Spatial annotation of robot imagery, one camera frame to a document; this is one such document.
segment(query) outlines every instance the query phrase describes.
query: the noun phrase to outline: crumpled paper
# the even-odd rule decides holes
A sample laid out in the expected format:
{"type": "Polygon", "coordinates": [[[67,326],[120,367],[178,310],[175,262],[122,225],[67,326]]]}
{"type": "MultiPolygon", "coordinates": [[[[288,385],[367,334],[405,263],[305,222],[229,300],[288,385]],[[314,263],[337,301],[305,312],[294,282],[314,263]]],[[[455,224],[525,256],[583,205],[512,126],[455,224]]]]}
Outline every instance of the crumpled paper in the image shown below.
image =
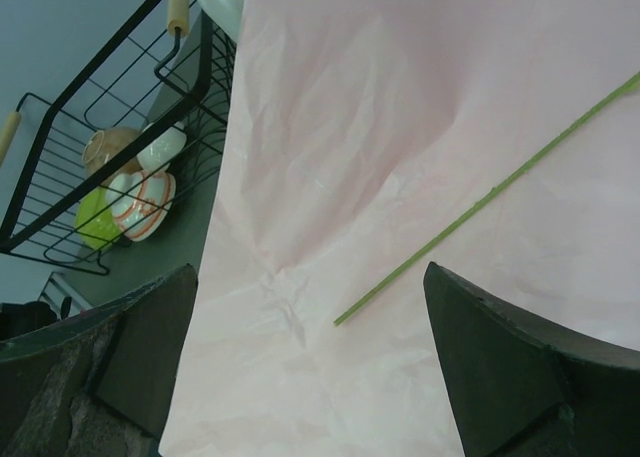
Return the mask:
{"type": "Polygon", "coordinates": [[[462,456],[429,260],[640,349],[633,94],[332,323],[640,70],[637,0],[246,0],[243,19],[163,455],[462,456]]]}

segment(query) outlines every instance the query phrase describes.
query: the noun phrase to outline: basket handle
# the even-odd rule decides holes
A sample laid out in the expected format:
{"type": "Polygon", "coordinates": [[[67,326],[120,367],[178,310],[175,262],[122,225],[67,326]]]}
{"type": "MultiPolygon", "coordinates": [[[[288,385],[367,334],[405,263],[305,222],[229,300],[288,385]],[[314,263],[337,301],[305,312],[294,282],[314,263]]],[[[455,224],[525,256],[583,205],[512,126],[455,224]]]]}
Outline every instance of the basket handle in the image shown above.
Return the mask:
{"type": "Polygon", "coordinates": [[[169,0],[167,31],[174,37],[176,29],[180,37],[189,35],[189,0],[169,0]]]}
{"type": "Polygon", "coordinates": [[[0,167],[2,166],[2,162],[4,162],[7,152],[9,151],[9,146],[13,141],[13,137],[16,135],[16,130],[18,130],[21,120],[22,116],[20,113],[13,111],[7,115],[7,118],[4,121],[2,130],[0,130],[0,167]]]}

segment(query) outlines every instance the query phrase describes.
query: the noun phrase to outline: dishware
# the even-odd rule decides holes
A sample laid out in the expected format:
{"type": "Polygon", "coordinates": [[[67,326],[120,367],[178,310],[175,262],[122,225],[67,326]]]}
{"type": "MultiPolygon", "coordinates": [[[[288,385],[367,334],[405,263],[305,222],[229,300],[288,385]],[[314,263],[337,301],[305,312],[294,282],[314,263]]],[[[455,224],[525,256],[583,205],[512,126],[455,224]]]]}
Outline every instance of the dishware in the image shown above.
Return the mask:
{"type": "MultiPolygon", "coordinates": [[[[140,131],[129,127],[113,127],[99,130],[89,140],[82,153],[82,163],[88,176],[92,176],[109,162],[115,155],[138,138],[140,131]]],[[[109,183],[120,173],[132,174],[141,170],[140,164],[134,157],[119,170],[107,177],[104,185],[109,183]]]]}
{"type": "Polygon", "coordinates": [[[134,242],[153,234],[166,218],[176,194],[176,179],[166,172],[146,170],[117,175],[106,193],[113,219],[134,242]]]}
{"type": "Polygon", "coordinates": [[[168,162],[180,153],[186,143],[184,124],[176,122],[138,153],[138,162],[144,170],[166,172],[169,168],[168,162]]]}
{"type": "Polygon", "coordinates": [[[107,208],[106,190],[98,187],[89,192],[76,211],[75,229],[93,250],[106,250],[122,233],[107,208]]]}

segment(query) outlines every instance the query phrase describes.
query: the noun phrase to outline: white cup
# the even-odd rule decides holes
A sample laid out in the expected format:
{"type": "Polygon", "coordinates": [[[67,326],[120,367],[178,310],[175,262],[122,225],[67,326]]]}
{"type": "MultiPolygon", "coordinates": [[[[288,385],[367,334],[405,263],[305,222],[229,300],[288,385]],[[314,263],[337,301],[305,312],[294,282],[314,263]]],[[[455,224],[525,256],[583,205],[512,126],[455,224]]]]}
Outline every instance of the white cup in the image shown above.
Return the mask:
{"type": "Polygon", "coordinates": [[[148,176],[145,170],[119,174],[105,194],[116,225],[134,242],[146,239],[160,227],[176,195],[173,175],[156,172],[148,176]]]}
{"type": "Polygon", "coordinates": [[[169,168],[167,162],[178,155],[186,143],[187,134],[184,133],[184,124],[176,122],[138,153],[138,162],[144,170],[149,172],[166,172],[169,168]]]}

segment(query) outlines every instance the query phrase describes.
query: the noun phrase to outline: dish rack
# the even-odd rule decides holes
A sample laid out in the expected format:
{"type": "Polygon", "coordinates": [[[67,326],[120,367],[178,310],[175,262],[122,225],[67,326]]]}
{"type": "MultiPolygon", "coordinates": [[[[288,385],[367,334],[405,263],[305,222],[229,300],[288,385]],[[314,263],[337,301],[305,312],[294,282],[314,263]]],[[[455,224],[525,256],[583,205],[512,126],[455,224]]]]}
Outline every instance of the dish rack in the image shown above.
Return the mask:
{"type": "MultiPolygon", "coordinates": [[[[1,253],[107,275],[109,268],[101,261],[106,252],[116,246],[144,244],[132,244],[121,235],[89,247],[84,238],[95,235],[83,229],[100,212],[76,225],[79,203],[94,189],[105,188],[105,179],[177,122],[184,124],[187,134],[186,145],[171,159],[168,170],[175,177],[177,191],[170,202],[152,203],[154,210],[146,218],[169,205],[183,205],[196,186],[219,172],[235,44],[196,10],[194,0],[184,0],[187,22],[189,13],[200,14],[190,39],[183,40],[181,25],[169,27],[173,39],[164,30],[149,37],[149,17],[166,12],[164,6],[159,7],[163,1],[146,0],[53,102],[27,93],[10,115],[4,129],[4,134],[11,134],[9,142],[20,112],[28,110],[31,117],[38,110],[42,117],[0,227],[1,253]],[[154,108],[152,102],[160,94],[169,104],[154,108]],[[82,153],[96,131],[118,126],[143,129],[150,123],[137,139],[87,177],[82,153]]],[[[170,14],[175,5],[169,0],[170,14]]],[[[105,205],[104,210],[111,212],[105,205]]]]}

